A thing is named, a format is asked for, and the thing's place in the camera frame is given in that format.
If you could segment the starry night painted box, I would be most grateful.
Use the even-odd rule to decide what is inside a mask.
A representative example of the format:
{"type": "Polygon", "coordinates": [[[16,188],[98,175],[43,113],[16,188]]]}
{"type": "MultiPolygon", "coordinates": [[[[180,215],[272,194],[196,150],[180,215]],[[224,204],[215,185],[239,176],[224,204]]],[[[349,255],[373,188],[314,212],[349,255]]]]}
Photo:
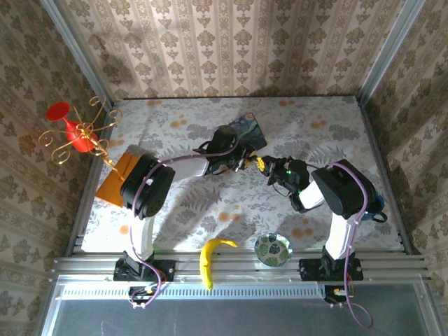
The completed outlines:
{"type": "Polygon", "coordinates": [[[229,123],[241,144],[250,144],[257,151],[266,147],[267,141],[253,113],[246,113],[229,123]]]}

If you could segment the floral table cloth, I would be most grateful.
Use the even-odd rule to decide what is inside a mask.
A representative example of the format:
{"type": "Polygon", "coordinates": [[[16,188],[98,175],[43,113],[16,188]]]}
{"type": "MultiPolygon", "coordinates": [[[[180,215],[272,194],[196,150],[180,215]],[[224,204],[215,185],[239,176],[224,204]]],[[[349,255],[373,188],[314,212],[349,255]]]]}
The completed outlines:
{"type": "MultiPolygon", "coordinates": [[[[263,155],[293,157],[312,167],[341,159],[360,170],[378,192],[377,170],[361,111],[353,97],[210,98],[128,100],[114,128],[109,153],[149,152],[161,159],[187,155],[214,129],[242,116],[254,117],[267,145],[263,155]]],[[[154,225],[160,250],[196,251],[209,239],[231,239],[252,249],[256,238],[278,232],[295,249],[320,249],[328,238],[327,206],[300,214],[283,188],[269,186],[255,167],[174,183],[154,225]]]]}

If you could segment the green leaf print bowl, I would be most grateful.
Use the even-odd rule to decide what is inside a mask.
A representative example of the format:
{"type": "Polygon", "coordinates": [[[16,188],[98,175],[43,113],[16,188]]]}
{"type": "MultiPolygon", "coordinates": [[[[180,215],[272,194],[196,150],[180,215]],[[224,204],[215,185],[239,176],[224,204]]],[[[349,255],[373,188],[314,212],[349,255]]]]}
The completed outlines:
{"type": "Polygon", "coordinates": [[[293,246],[277,233],[260,235],[254,244],[256,258],[267,267],[282,267],[293,257],[293,246]]]}

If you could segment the blue mug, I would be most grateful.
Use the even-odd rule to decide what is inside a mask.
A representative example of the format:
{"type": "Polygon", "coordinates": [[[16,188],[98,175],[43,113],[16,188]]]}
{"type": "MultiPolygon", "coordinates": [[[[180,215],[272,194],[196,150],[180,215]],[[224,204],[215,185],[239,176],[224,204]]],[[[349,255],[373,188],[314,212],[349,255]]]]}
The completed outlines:
{"type": "Polygon", "coordinates": [[[388,216],[383,212],[384,199],[380,194],[376,194],[375,198],[371,201],[365,214],[362,217],[362,221],[374,221],[376,223],[385,223],[388,220],[388,216]]]}

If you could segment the yellow banana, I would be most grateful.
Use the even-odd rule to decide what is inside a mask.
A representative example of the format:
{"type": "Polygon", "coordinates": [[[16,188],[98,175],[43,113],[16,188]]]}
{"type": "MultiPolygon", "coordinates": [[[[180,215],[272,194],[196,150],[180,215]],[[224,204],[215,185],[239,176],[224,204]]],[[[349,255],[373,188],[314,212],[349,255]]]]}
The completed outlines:
{"type": "Polygon", "coordinates": [[[221,244],[237,248],[238,245],[227,239],[210,239],[202,248],[199,256],[199,274],[202,280],[202,285],[208,290],[212,290],[214,283],[211,273],[211,262],[214,249],[221,244]]]}

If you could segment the grey metal panel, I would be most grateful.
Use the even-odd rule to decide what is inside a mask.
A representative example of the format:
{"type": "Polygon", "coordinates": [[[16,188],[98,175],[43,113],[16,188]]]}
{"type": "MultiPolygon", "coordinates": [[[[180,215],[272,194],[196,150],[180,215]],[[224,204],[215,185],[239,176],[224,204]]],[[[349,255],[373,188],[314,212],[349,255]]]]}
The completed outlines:
{"type": "Polygon", "coordinates": [[[33,336],[448,336],[422,281],[355,287],[350,307],[321,299],[59,300],[58,281],[33,336]]]}

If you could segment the red vase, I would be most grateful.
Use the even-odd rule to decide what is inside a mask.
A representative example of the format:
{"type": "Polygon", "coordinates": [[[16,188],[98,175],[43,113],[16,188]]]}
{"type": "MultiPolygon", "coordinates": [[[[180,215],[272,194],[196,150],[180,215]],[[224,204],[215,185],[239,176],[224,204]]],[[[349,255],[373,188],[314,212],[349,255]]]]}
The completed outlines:
{"type": "Polygon", "coordinates": [[[66,139],[78,152],[87,153],[93,151],[95,148],[94,141],[98,140],[97,135],[92,131],[89,123],[68,119],[67,116],[70,110],[71,105],[61,101],[50,106],[45,116],[50,122],[61,120],[64,122],[66,139]]]}

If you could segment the aluminium side rail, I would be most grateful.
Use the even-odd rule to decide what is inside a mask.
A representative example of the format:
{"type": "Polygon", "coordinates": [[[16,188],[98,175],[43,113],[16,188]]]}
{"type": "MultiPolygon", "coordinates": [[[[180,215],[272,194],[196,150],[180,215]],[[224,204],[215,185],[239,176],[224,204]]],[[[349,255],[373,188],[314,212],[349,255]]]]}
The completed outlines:
{"type": "Polygon", "coordinates": [[[83,237],[83,233],[85,231],[85,228],[87,227],[103,165],[104,161],[100,157],[93,156],[89,174],[87,176],[85,187],[83,189],[83,194],[80,199],[78,212],[76,214],[69,242],[64,254],[66,258],[73,255],[76,247],[76,241],[79,236],[83,237]]]}
{"type": "Polygon", "coordinates": [[[398,203],[396,202],[396,198],[393,192],[393,188],[390,182],[390,169],[387,164],[386,158],[382,155],[380,151],[380,147],[375,136],[375,132],[372,128],[372,123],[370,122],[370,118],[365,107],[357,101],[357,105],[360,109],[360,113],[363,117],[363,122],[365,125],[365,129],[367,132],[367,136],[370,142],[370,146],[372,148],[372,152],[374,154],[374,159],[377,165],[377,169],[379,175],[381,176],[382,183],[384,184],[386,200],[388,201],[389,208],[391,210],[391,214],[395,218],[395,226],[399,232],[399,236],[403,245],[404,252],[407,255],[420,255],[420,252],[416,250],[413,246],[412,241],[408,235],[408,230],[405,227],[403,222],[403,218],[401,216],[400,208],[398,203]]]}

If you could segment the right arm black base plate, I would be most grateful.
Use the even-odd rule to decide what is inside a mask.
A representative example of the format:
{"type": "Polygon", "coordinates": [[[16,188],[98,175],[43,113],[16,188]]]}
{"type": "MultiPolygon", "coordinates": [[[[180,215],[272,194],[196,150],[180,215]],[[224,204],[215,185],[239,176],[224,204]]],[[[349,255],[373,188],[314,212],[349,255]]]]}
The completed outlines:
{"type": "MultiPolygon", "coordinates": [[[[345,259],[332,262],[324,258],[300,259],[300,278],[302,281],[343,281],[345,259]]],[[[351,258],[347,266],[348,275],[354,281],[364,280],[361,262],[357,258],[351,258]]]]}

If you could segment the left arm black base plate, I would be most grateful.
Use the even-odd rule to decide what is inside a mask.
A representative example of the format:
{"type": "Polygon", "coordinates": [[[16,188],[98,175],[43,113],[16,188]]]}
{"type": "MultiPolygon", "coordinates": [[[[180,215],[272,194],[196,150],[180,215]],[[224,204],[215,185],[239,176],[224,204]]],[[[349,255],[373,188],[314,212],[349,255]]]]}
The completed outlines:
{"type": "MultiPolygon", "coordinates": [[[[154,262],[154,267],[158,270],[162,282],[172,282],[174,280],[174,266],[175,262],[173,260],[156,260],[154,262]]],[[[152,269],[141,263],[130,265],[123,259],[119,259],[115,264],[113,280],[157,282],[158,278],[152,269]]]]}

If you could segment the aluminium frame post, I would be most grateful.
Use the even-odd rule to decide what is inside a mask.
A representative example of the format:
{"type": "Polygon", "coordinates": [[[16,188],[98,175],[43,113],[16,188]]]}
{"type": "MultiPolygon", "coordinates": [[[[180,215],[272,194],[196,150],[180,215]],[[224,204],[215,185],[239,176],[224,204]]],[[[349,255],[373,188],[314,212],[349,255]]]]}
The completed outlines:
{"type": "Polygon", "coordinates": [[[399,47],[420,14],[426,0],[405,0],[405,3],[386,38],[360,92],[357,96],[359,106],[365,106],[384,77],[399,47]]]}
{"type": "Polygon", "coordinates": [[[75,26],[70,22],[69,16],[57,4],[57,0],[41,0],[41,3],[55,24],[68,49],[71,51],[83,75],[94,90],[94,93],[106,98],[106,108],[108,111],[111,111],[114,105],[113,99],[101,80],[98,71],[95,69],[93,61],[88,57],[87,48],[82,45],[81,37],[78,37],[75,26]]]}

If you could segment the aluminium frame rail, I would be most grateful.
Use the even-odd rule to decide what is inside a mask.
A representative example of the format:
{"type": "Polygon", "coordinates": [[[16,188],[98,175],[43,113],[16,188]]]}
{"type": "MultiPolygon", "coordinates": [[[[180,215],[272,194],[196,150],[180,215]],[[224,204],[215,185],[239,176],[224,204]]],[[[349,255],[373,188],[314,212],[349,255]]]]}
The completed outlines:
{"type": "MultiPolygon", "coordinates": [[[[250,250],[237,251],[229,247],[216,250],[213,255],[213,275],[219,281],[287,281],[299,277],[299,261],[315,259],[317,252],[295,252],[291,260],[281,267],[263,265],[250,250]]],[[[57,259],[52,267],[53,272],[60,274],[93,274],[99,277],[110,277],[120,254],[116,253],[85,253],[69,258],[57,259]]],[[[382,253],[377,251],[358,251],[356,257],[360,260],[360,269],[364,280],[371,282],[406,282],[431,277],[424,259],[420,255],[407,255],[401,252],[382,253]]],[[[175,261],[176,281],[199,279],[198,252],[170,253],[163,251],[155,256],[157,260],[170,259],[175,261]]]]}

